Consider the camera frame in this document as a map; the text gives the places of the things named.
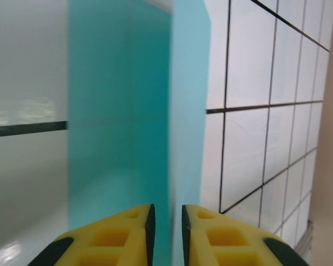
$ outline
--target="dark horizontal stripe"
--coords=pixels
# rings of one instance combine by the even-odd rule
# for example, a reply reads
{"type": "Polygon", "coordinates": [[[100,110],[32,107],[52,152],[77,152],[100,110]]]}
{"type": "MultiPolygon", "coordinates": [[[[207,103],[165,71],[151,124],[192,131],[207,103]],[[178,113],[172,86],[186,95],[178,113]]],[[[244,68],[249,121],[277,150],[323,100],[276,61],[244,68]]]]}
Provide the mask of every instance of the dark horizontal stripe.
{"type": "Polygon", "coordinates": [[[284,173],[285,171],[287,171],[291,166],[295,165],[296,163],[298,163],[299,161],[301,161],[303,158],[305,158],[308,154],[312,153],[313,151],[315,151],[317,149],[317,147],[313,148],[312,150],[308,151],[305,155],[303,155],[302,157],[298,158],[296,161],[294,161],[293,163],[291,163],[287,168],[281,170],[279,173],[277,173],[275,176],[273,176],[271,179],[267,180],[264,184],[260,185],[259,187],[257,187],[256,189],[252,190],[251,192],[249,192],[247,195],[245,195],[243,198],[241,198],[240,200],[236,201],[235,203],[233,203],[230,207],[228,207],[226,210],[222,211],[221,214],[225,214],[227,211],[231,210],[232,208],[234,208],[235,206],[237,206],[239,203],[241,203],[242,201],[246,200],[247,198],[249,198],[251,195],[253,195],[255,192],[257,192],[258,190],[260,190],[262,187],[264,187],[265,185],[267,185],[268,183],[270,183],[272,180],[274,180],[275,178],[277,178],[278,176],[280,176],[282,173],[284,173]]]}
{"type": "Polygon", "coordinates": [[[270,14],[272,14],[274,17],[276,17],[278,20],[284,22],[286,25],[288,25],[290,28],[294,29],[295,31],[297,31],[298,33],[302,34],[303,36],[305,36],[307,39],[311,40],[312,42],[314,42],[315,44],[317,44],[319,47],[321,47],[322,49],[326,50],[327,52],[329,52],[329,50],[327,48],[325,48],[322,44],[320,44],[319,42],[317,42],[315,39],[313,39],[312,37],[308,36],[306,33],[304,33],[301,29],[299,29],[298,27],[296,27],[295,25],[291,24],[289,21],[287,21],[285,18],[283,18],[282,16],[278,15],[277,13],[275,13],[274,11],[272,11],[269,7],[267,7],[266,5],[260,3],[257,0],[251,0],[253,3],[257,4],[259,7],[261,7],[262,9],[268,11],[270,14]]]}
{"type": "Polygon", "coordinates": [[[256,109],[301,105],[301,104],[317,104],[322,102],[323,101],[302,101],[299,103],[266,104],[266,105],[253,105],[253,106],[230,107],[230,108],[216,108],[216,109],[206,109],[206,113],[209,115],[209,114],[219,114],[221,112],[246,111],[246,110],[256,110],[256,109]]]}
{"type": "Polygon", "coordinates": [[[66,121],[0,126],[0,137],[67,129],[66,121]]]}

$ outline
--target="tile grout line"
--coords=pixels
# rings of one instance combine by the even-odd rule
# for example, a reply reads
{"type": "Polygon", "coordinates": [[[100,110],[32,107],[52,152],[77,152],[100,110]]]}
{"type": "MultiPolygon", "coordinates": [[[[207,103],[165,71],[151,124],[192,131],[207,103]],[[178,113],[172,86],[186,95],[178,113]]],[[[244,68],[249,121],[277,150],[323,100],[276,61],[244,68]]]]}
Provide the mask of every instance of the tile grout line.
{"type": "MultiPolygon", "coordinates": [[[[307,6],[307,0],[305,0],[304,3],[304,13],[303,13],[303,17],[302,17],[302,30],[305,27],[305,19],[306,19],[306,6],[307,6]]],[[[297,101],[297,92],[299,89],[299,79],[300,79],[300,68],[301,68],[301,57],[302,57],[302,43],[304,40],[304,36],[301,36],[301,40],[300,40],[300,51],[299,51],[299,62],[297,65],[297,77],[296,77],[296,90],[295,90],[295,102],[297,101]]],[[[289,173],[290,173],[290,161],[291,161],[291,150],[292,150],[292,140],[294,137],[294,127],[295,127],[295,116],[296,116],[296,106],[294,106],[294,111],[293,111],[293,116],[292,116],[292,128],[291,128],[291,139],[290,139],[290,151],[289,151],[289,160],[287,165],[289,165],[289,169],[287,171],[287,175],[286,175],[286,187],[285,187],[285,197],[284,197],[284,207],[282,209],[282,221],[281,221],[281,226],[283,227],[285,224],[285,207],[286,207],[286,194],[287,194],[287,186],[289,183],[289,173]]],[[[296,221],[296,230],[297,230],[297,224],[298,224],[298,216],[297,216],[297,221],[296,221]]]]}
{"type": "MultiPolygon", "coordinates": [[[[321,21],[320,21],[320,30],[319,30],[319,36],[318,39],[320,40],[321,34],[322,34],[322,23],[323,23],[323,13],[324,13],[324,3],[325,0],[322,1],[322,10],[321,10],[321,21]]],[[[319,51],[320,47],[317,46],[317,51],[316,51],[316,63],[315,63],[315,74],[314,74],[314,79],[312,82],[312,94],[311,94],[311,101],[313,102],[314,100],[314,95],[315,95],[315,85],[316,85],[316,77],[317,77],[317,70],[318,70],[318,61],[319,61],[319,51]]],[[[312,122],[312,109],[313,109],[313,103],[310,106],[310,117],[309,117],[309,124],[307,126],[307,135],[306,135],[306,145],[305,145],[305,151],[307,152],[308,150],[308,145],[309,145],[309,137],[310,137],[310,129],[311,129],[311,122],[312,122]]],[[[299,219],[300,219],[300,211],[301,211],[301,204],[302,204],[302,189],[304,185],[304,178],[305,178],[305,171],[306,171],[306,163],[307,163],[307,156],[308,153],[306,153],[305,158],[304,158],[304,166],[302,169],[302,175],[301,175],[301,185],[300,185],[300,202],[298,206],[298,214],[297,214],[297,221],[296,221],[296,232],[295,232],[295,239],[297,238],[298,234],[298,229],[299,229],[299,219]]]]}
{"type": "Polygon", "coordinates": [[[311,193],[312,193],[312,190],[310,190],[305,196],[304,196],[304,198],[300,201],[300,203],[298,203],[297,205],[296,205],[296,207],[290,212],[290,214],[288,215],[288,216],[286,216],[285,217],[285,219],[284,219],[284,223],[286,223],[289,219],[290,219],[290,217],[296,212],[296,210],[297,209],[299,209],[300,207],[301,207],[301,205],[302,205],[302,203],[311,195],[311,193]]]}
{"type": "MultiPolygon", "coordinates": [[[[312,152],[314,152],[317,149],[317,147],[311,149],[307,154],[310,154],[312,152]]],[[[290,164],[287,168],[281,170],[280,172],[278,172],[276,175],[274,175],[272,178],[270,178],[269,180],[267,180],[264,185],[260,185],[257,186],[254,190],[252,190],[251,192],[247,193],[244,197],[242,197],[240,200],[236,201],[235,203],[233,203],[230,207],[228,207],[226,210],[221,211],[220,213],[224,214],[227,211],[231,210],[232,208],[234,208],[235,206],[237,206],[239,203],[241,203],[242,201],[246,200],[247,198],[249,198],[252,194],[254,194],[255,192],[257,192],[259,189],[261,189],[262,187],[266,186],[268,183],[270,183],[271,181],[273,181],[274,179],[276,179],[277,177],[279,177],[282,173],[284,173],[285,171],[287,171],[290,167],[292,167],[293,165],[295,165],[296,163],[300,162],[302,159],[305,158],[306,155],[301,156],[300,158],[298,158],[296,161],[294,161],[292,164],[290,164]]]]}
{"type": "MultiPolygon", "coordinates": [[[[229,65],[229,42],[230,42],[230,23],[231,23],[231,1],[228,1],[228,17],[227,17],[227,40],[226,40],[226,66],[225,66],[225,84],[224,84],[224,108],[227,105],[227,87],[228,87],[228,65],[229,65]]],[[[220,188],[219,188],[219,208],[222,208],[222,187],[223,187],[223,164],[224,164],[224,149],[226,137],[226,113],[223,114],[223,132],[222,132],[222,149],[221,149],[221,173],[220,173],[220,188]]]]}
{"type": "MultiPolygon", "coordinates": [[[[278,8],[279,8],[279,0],[276,0],[276,13],[278,12],[278,8]]],[[[269,87],[269,100],[268,100],[269,105],[271,104],[271,92],[272,92],[272,89],[273,89],[273,76],[274,76],[274,61],[275,61],[277,29],[278,29],[278,19],[275,17],[274,38],[273,38],[273,54],[271,56],[270,87],[269,87]]],[[[270,123],[270,108],[268,108],[268,115],[267,115],[267,119],[266,119],[264,163],[263,163],[263,172],[262,172],[262,177],[261,177],[261,184],[263,186],[264,186],[264,178],[265,178],[266,155],[267,155],[267,152],[268,152],[269,123],[270,123]]],[[[261,212],[262,212],[262,208],[263,208],[263,193],[264,193],[263,186],[261,187],[261,191],[260,191],[260,206],[259,206],[259,221],[258,221],[258,227],[259,228],[260,228],[260,223],[261,223],[261,212]]]]}
{"type": "Polygon", "coordinates": [[[283,104],[251,105],[251,106],[241,106],[241,107],[231,107],[231,108],[206,109],[206,114],[211,115],[211,114],[221,114],[221,113],[225,113],[225,112],[248,111],[248,110],[256,110],[256,109],[266,109],[266,108],[304,105],[304,104],[316,104],[316,103],[323,103],[323,101],[322,100],[300,101],[300,102],[283,103],[283,104]]]}
{"type": "Polygon", "coordinates": [[[260,8],[264,9],[265,11],[267,11],[268,13],[270,13],[271,15],[273,15],[274,17],[276,17],[277,19],[279,19],[282,22],[284,22],[286,25],[288,25],[290,28],[292,28],[295,31],[297,31],[298,33],[300,33],[302,36],[306,37],[308,40],[312,41],[313,43],[317,44],[318,46],[320,46],[321,48],[323,48],[327,52],[329,52],[329,50],[327,48],[325,48],[322,44],[320,44],[319,42],[317,42],[315,39],[313,39],[312,37],[310,37],[309,35],[307,35],[304,32],[304,26],[303,26],[303,24],[302,24],[302,29],[299,29],[298,27],[294,26],[289,21],[287,21],[285,18],[283,18],[279,14],[275,13],[274,11],[272,11],[269,7],[267,7],[263,3],[260,3],[258,0],[250,0],[250,1],[252,1],[253,3],[255,3],[260,8]]]}
{"type": "Polygon", "coordinates": [[[326,0],[322,1],[322,12],[321,12],[321,22],[320,22],[320,32],[319,32],[319,36],[318,36],[318,42],[321,41],[321,37],[322,37],[322,26],[323,26],[323,17],[324,17],[324,10],[325,10],[325,2],[326,2],[326,0]]]}

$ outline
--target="turquoise wall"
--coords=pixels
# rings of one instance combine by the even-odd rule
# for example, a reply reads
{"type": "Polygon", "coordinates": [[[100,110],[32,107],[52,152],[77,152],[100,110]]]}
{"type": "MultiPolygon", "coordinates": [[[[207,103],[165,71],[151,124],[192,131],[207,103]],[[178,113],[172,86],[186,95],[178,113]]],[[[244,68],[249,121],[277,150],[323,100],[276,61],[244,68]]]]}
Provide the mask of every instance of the turquoise wall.
{"type": "Polygon", "coordinates": [[[170,20],[143,0],[69,3],[69,229],[142,203],[170,266],[170,20]]]}
{"type": "Polygon", "coordinates": [[[184,265],[181,206],[200,202],[210,26],[203,0],[174,1],[169,106],[173,266],[184,265]]]}

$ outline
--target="glossy white surface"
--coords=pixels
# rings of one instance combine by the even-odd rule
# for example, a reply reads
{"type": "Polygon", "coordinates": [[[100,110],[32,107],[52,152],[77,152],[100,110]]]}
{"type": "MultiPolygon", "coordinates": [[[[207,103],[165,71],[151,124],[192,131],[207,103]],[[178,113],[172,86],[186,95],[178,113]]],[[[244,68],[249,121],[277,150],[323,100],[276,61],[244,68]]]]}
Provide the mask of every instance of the glossy white surface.
{"type": "Polygon", "coordinates": [[[293,114],[293,106],[270,108],[264,181],[287,167],[293,114]]]}
{"type": "Polygon", "coordinates": [[[312,150],[314,147],[317,147],[318,137],[320,133],[321,115],[322,115],[322,103],[312,104],[310,132],[307,143],[308,151],[312,150]]]}
{"type": "Polygon", "coordinates": [[[0,126],[67,119],[67,46],[67,0],[0,0],[0,126]]]}
{"type": "Polygon", "coordinates": [[[258,227],[261,190],[237,204],[225,215],[258,227]]]}
{"type": "Polygon", "coordinates": [[[293,103],[297,82],[301,35],[277,20],[271,103],[293,103]]]}
{"type": "Polygon", "coordinates": [[[298,243],[304,233],[306,233],[309,221],[310,204],[311,195],[308,195],[306,199],[301,203],[299,208],[299,221],[297,223],[296,243],[298,243]]]}
{"type": "Polygon", "coordinates": [[[321,17],[324,0],[309,0],[306,2],[304,32],[319,41],[321,17]]]}
{"type": "Polygon", "coordinates": [[[297,209],[291,217],[284,223],[282,227],[282,239],[291,247],[295,247],[296,241],[296,226],[299,210],[297,209]]]}
{"type": "Polygon", "coordinates": [[[200,205],[219,211],[223,114],[206,116],[200,205]]]}
{"type": "Polygon", "coordinates": [[[289,176],[287,178],[287,187],[286,187],[284,219],[286,219],[286,217],[289,216],[289,214],[300,203],[301,182],[304,171],[304,162],[305,160],[302,159],[298,163],[291,166],[289,169],[289,176]]]}
{"type": "Polygon", "coordinates": [[[231,8],[226,105],[268,104],[275,17],[249,0],[231,8]]]}
{"type": "Polygon", "coordinates": [[[317,44],[306,37],[302,38],[296,102],[312,100],[316,72],[317,48],[317,44]]]}
{"type": "Polygon", "coordinates": [[[268,110],[226,114],[221,210],[261,185],[268,110]]]}
{"type": "Polygon", "coordinates": [[[259,0],[260,3],[263,3],[269,7],[272,11],[276,12],[276,2],[277,0],[259,0]]]}
{"type": "Polygon", "coordinates": [[[278,14],[302,29],[302,21],[304,18],[305,0],[279,0],[278,14]]]}
{"type": "Polygon", "coordinates": [[[302,183],[301,197],[305,197],[312,189],[313,176],[315,173],[317,151],[313,151],[306,156],[304,181],[302,183]]]}
{"type": "Polygon", "coordinates": [[[315,79],[315,90],[313,95],[314,101],[323,100],[324,90],[326,86],[328,60],[329,60],[329,53],[326,50],[319,48],[316,79],[315,79]]]}
{"type": "Polygon", "coordinates": [[[306,154],[307,133],[309,129],[311,104],[295,106],[295,120],[292,131],[290,163],[306,154]]]}
{"type": "Polygon", "coordinates": [[[324,0],[320,43],[328,49],[331,46],[332,28],[333,28],[333,0],[324,0]]]}
{"type": "Polygon", "coordinates": [[[209,81],[206,108],[223,108],[225,95],[228,1],[205,0],[211,20],[209,81]]]}
{"type": "Polygon", "coordinates": [[[67,132],[0,137],[0,265],[27,265],[68,228],[67,132]]]}
{"type": "Polygon", "coordinates": [[[260,228],[274,233],[282,222],[287,171],[263,187],[260,228]]]}

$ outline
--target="white tile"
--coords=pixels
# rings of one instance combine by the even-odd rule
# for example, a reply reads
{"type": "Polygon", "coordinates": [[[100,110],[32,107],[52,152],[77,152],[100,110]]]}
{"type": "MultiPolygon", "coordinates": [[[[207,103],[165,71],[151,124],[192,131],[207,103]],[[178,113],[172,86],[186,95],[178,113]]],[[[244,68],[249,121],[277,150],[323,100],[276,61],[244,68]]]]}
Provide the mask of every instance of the white tile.
{"type": "Polygon", "coordinates": [[[310,121],[310,104],[295,106],[294,128],[292,130],[292,144],[290,163],[306,154],[307,133],[310,121]]]}
{"type": "Polygon", "coordinates": [[[301,240],[304,233],[307,231],[307,224],[309,221],[310,213],[310,204],[311,204],[311,195],[301,203],[299,208],[299,221],[297,223],[297,234],[296,234],[296,244],[301,240]]]}
{"type": "Polygon", "coordinates": [[[320,38],[320,27],[324,0],[306,2],[304,32],[316,41],[320,38]]]}
{"type": "Polygon", "coordinates": [[[0,1],[0,125],[67,119],[67,46],[67,0],[0,1]]]}
{"type": "Polygon", "coordinates": [[[278,14],[302,29],[302,20],[304,18],[305,0],[279,0],[278,14]]]}
{"type": "Polygon", "coordinates": [[[293,103],[297,82],[301,35],[277,20],[271,103],[293,103]]]}
{"type": "Polygon", "coordinates": [[[226,114],[222,211],[262,183],[268,110],[226,114]]]}
{"type": "Polygon", "coordinates": [[[304,181],[302,183],[301,196],[302,198],[307,195],[312,189],[313,176],[315,173],[317,151],[313,151],[306,156],[304,181]]]}
{"type": "Polygon", "coordinates": [[[270,108],[264,181],[285,169],[289,163],[293,106],[270,108]]]}
{"type": "Polygon", "coordinates": [[[296,101],[311,101],[314,88],[317,60],[317,44],[302,38],[299,82],[296,101]]]}
{"type": "Polygon", "coordinates": [[[260,228],[274,233],[282,222],[287,171],[270,181],[263,188],[260,228]]]}
{"type": "Polygon", "coordinates": [[[285,198],[285,210],[284,210],[285,219],[300,203],[304,162],[305,160],[302,159],[298,163],[291,166],[289,169],[289,176],[287,178],[286,198],[285,198]]]}
{"type": "Polygon", "coordinates": [[[232,2],[227,107],[269,103],[275,17],[249,0],[232,2]]]}
{"type": "Polygon", "coordinates": [[[0,250],[21,250],[11,265],[68,229],[67,183],[66,131],[0,137],[0,250]]]}
{"type": "Polygon", "coordinates": [[[315,101],[323,100],[325,86],[326,86],[328,60],[329,60],[329,53],[326,50],[319,48],[316,79],[315,79],[315,90],[313,95],[313,100],[315,101]]]}
{"type": "Polygon", "coordinates": [[[263,3],[269,7],[272,11],[276,12],[276,2],[277,0],[259,0],[260,3],[263,3]]]}
{"type": "Polygon", "coordinates": [[[321,115],[322,115],[322,103],[312,104],[307,151],[310,151],[314,147],[317,147],[318,137],[320,133],[321,115]]]}
{"type": "Polygon", "coordinates": [[[223,114],[206,116],[200,205],[219,211],[223,114]]]}
{"type": "Polygon", "coordinates": [[[284,223],[282,227],[282,239],[291,247],[295,247],[296,240],[296,226],[299,210],[297,209],[291,217],[284,223]]]}
{"type": "Polygon", "coordinates": [[[333,29],[333,0],[324,0],[320,43],[328,49],[331,46],[332,29],[333,29]]]}
{"type": "Polygon", "coordinates": [[[225,95],[228,1],[205,1],[211,20],[207,108],[223,108],[225,95]]]}
{"type": "Polygon", "coordinates": [[[237,204],[235,207],[226,212],[225,215],[239,221],[257,226],[259,224],[261,190],[257,190],[248,198],[237,204]]]}

